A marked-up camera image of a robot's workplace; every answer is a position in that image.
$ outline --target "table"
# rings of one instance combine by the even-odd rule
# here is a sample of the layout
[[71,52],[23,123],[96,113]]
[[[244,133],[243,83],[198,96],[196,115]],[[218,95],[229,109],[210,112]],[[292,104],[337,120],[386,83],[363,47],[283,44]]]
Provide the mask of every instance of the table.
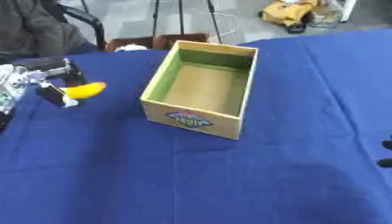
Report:
[[392,31],[260,48],[240,141],[146,121],[166,52],[72,56],[108,89],[58,109],[31,93],[0,136],[7,224],[392,223]]

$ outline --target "metal stand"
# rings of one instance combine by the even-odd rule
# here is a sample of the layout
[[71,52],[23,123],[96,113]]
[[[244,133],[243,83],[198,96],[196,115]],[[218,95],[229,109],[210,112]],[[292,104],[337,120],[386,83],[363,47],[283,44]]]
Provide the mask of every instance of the metal stand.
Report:
[[90,10],[88,9],[88,4],[86,3],[86,0],[80,0],[81,4],[83,5],[83,10],[87,13],[90,13]]
[[[213,26],[216,31],[216,35],[218,36],[219,43],[222,44],[222,39],[221,39],[221,33],[219,31],[218,23],[216,22],[216,17],[215,17],[215,8],[211,0],[206,0],[206,3],[208,5],[208,9],[211,14],[211,18],[213,19]],[[160,0],[155,0],[155,10],[154,10],[154,22],[153,22],[153,27],[152,27],[152,36],[155,37],[157,34],[157,24],[158,24],[158,18],[159,18],[159,5],[160,5]],[[179,29],[181,35],[185,34],[185,28],[184,28],[184,5],[183,5],[183,0],[178,0],[178,8],[179,8]]]

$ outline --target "person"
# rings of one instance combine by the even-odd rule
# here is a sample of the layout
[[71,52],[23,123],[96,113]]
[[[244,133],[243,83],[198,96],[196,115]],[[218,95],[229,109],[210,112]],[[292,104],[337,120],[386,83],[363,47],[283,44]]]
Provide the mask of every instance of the person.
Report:
[[49,13],[44,4],[55,5],[56,0],[0,1],[0,61],[60,56],[86,48],[79,29]]

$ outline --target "yellow banana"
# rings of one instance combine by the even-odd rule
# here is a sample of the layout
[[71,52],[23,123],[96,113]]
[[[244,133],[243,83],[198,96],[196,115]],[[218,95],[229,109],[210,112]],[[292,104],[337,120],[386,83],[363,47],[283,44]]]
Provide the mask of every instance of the yellow banana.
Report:
[[106,88],[104,82],[93,82],[78,87],[62,87],[61,90],[73,99],[87,99],[98,95],[103,89]]

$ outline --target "box bottom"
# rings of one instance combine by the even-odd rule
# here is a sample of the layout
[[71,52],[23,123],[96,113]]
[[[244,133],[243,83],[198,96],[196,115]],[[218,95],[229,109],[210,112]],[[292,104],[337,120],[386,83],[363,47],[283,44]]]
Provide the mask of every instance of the box bottom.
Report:
[[184,62],[164,102],[238,116],[247,81],[247,71]]

